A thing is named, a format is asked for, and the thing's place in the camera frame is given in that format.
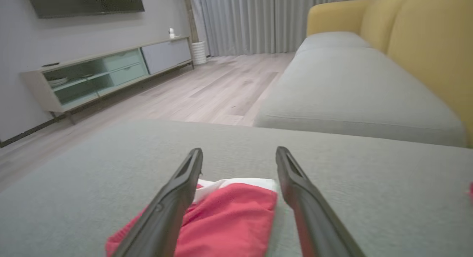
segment dish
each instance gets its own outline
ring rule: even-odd
[[[59,78],[57,80],[48,80],[49,86],[51,87],[58,87],[59,85],[62,85],[66,83],[69,79],[67,77]]]

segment curtain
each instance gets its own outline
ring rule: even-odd
[[[346,0],[200,0],[211,56],[294,52],[306,36],[307,13]]]
[[[201,0],[191,0],[191,3],[192,12],[194,13],[195,27],[197,28],[197,36],[199,36],[199,41],[206,41],[207,31],[205,30]],[[208,43],[205,44],[205,55],[210,55]]]

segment red cloth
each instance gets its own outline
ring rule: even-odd
[[[473,182],[470,183],[470,198],[471,198],[472,203],[473,203]]]
[[[191,205],[183,218],[174,256],[263,256],[268,248],[276,192],[232,183]],[[107,240],[110,257],[143,211]]]

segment floor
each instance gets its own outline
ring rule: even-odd
[[[73,145],[132,119],[251,126],[261,102],[294,53],[212,58],[110,95],[62,121],[0,149],[0,192]]]

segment television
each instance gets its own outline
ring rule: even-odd
[[[142,0],[30,0],[38,18],[145,11]]]

